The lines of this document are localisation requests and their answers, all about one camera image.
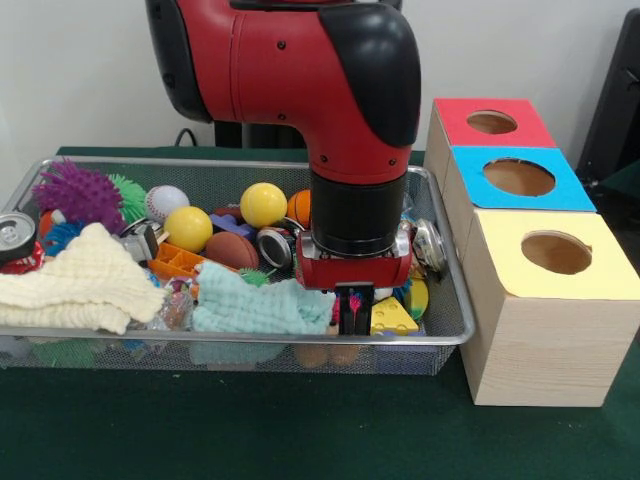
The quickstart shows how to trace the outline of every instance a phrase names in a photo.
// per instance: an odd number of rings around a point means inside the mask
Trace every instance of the circular hole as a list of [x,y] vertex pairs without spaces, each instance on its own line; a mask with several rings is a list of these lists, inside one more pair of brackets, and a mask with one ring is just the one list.
[[556,179],[551,172],[518,158],[500,158],[488,163],[483,173],[491,185],[514,195],[539,197],[556,186]]
[[474,112],[467,117],[467,123],[471,128],[489,135],[503,135],[518,128],[513,118],[495,110]]
[[562,232],[534,232],[522,241],[522,253],[539,267],[562,275],[574,275],[591,265],[591,249]]

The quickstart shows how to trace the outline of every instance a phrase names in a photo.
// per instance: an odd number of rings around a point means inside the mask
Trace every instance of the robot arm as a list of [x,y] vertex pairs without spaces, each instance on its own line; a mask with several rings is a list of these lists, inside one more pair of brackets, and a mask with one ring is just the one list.
[[[313,248],[298,249],[305,286],[404,283],[409,261],[397,257],[396,233],[421,78],[413,32],[392,6],[401,2],[146,2],[164,85],[182,115],[302,133],[313,219]],[[309,270],[328,254],[340,260]]]

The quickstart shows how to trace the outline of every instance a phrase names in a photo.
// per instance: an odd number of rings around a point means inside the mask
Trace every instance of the cloth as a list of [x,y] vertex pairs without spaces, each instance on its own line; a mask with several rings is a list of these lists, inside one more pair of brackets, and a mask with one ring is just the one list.
[[[295,280],[256,287],[215,263],[198,276],[196,332],[320,335],[325,333],[335,297],[309,291]],[[191,360],[201,364],[251,364],[277,357],[282,344],[194,342]]]
[[150,322],[166,292],[99,223],[84,228],[40,270],[0,275],[0,325],[105,329]]
[[255,287],[240,275],[206,262],[198,276],[198,332],[320,335],[331,321],[335,297],[305,290],[295,280]]

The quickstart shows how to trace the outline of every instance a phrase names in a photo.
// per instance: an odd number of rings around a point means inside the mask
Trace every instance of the red box top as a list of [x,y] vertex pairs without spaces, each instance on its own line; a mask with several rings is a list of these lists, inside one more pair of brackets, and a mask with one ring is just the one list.
[[437,98],[435,106],[452,147],[556,147],[529,100]]

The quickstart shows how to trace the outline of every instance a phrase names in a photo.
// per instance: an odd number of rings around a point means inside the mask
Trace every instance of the wooden box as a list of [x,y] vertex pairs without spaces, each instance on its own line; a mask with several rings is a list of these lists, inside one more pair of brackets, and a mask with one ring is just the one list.
[[444,189],[452,147],[540,147],[556,144],[528,100],[437,98],[424,166]]
[[595,212],[556,148],[453,147],[442,199],[461,260],[476,207]]
[[476,404],[603,404],[640,324],[640,279],[599,215],[476,210],[463,269]]

